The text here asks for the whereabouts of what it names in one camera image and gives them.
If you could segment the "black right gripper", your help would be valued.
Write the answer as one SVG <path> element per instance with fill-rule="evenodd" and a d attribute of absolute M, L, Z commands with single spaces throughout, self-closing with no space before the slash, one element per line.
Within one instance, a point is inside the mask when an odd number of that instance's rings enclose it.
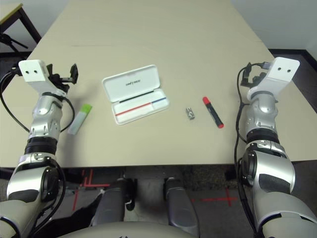
<path fill-rule="evenodd" d="M 251 72 L 251 66 L 246 66 L 242 72 L 242 80 L 240 85 L 241 86 L 250 86 L 249 83 L 249 75 Z M 265 78 L 265 73 L 261 72 L 258 76 L 254 76 L 252 81 L 253 84 L 259 84 Z"/>

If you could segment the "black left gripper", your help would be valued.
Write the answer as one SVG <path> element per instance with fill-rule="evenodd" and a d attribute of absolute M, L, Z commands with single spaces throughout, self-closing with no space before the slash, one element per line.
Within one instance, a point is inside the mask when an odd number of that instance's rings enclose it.
<path fill-rule="evenodd" d="M 70 69 L 70 77 L 61 77 L 59 74 L 53 74 L 53 65 L 48 64 L 47 70 L 49 72 L 49 80 L 53 83 L 53 85 L 62 90 L 64 93 L 68 93 L 70 86 L 68 83 L 76 84 L 78 80 L 78 68 L 77 64 L 73 64 Z"/>

